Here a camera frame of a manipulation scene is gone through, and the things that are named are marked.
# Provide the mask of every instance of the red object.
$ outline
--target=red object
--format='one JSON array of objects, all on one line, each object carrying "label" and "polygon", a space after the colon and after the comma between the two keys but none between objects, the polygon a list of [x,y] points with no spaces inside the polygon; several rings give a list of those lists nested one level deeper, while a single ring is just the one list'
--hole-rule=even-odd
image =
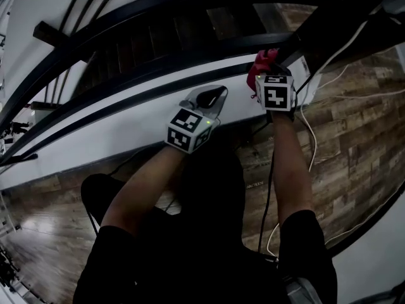
[{"label": "red object", "polygon": [[247,85],[256,92],[256,76],[266,72],[271,72],[270,65],[275,63],[278,51],[276,49],[269,49],[260,51],[254,60],[254,65],[247,74]]}]

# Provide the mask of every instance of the white cube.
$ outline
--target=white cube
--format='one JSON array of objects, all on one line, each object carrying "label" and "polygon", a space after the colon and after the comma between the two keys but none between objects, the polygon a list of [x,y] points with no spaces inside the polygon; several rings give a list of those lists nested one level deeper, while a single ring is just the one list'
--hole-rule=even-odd
[{"label": "white cube", "polygon": [[257,75],[256,92],[265,110],[290,111],[294,78],[290,75]]},{"label": "white cube", "polygon": [[192,110],[178,107],[167,123],[165,142],[186,153],[192,153],[206,141],[215,121]]}]

